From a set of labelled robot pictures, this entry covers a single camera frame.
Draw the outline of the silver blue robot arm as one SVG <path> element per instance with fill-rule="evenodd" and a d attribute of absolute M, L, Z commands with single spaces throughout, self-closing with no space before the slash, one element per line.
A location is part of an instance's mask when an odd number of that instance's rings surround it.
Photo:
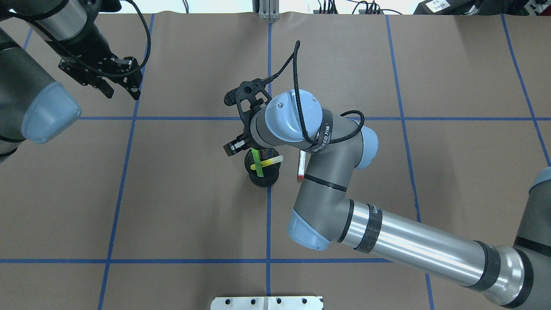
<path fill-rule="evenodd" d="M 472 241 L 347 198 L 353 170 L 376 156 L 376 133 L 323 108 L 308 91 L 290 90 L 268 102 L 258 93 L 265 90 L 244 86 L 224 96 L 244 123 L 224 149 L 232 156 L 289 145 L 310 154 L 288 224 L 293 241 L 316 251 L 338 242 L 480 292 L 504 308 L 550 308 L 549 167 L 529 190 L 512 246 Z"/>
<path fill-rule="evenodd" d="M 141 64 L 134 57 L 115 55 L 95 25 L 99 12 L 119 12 L 118 0 L 3 0 L 1 20 L 19 19 L 59 55 L 59 69 L 83 86 L 112 98 L 109 82 L 122 86 L 138 100 L 142 68 L 150 56 L 151 38 L 144 16 L 135 8 L 146 32 L 146 52 Z M 67 129 L 81 115 L 81 107 L 4 30 L 0 52 L 1 161 L 16 153 L 26 140 L 44 144 Z"/>

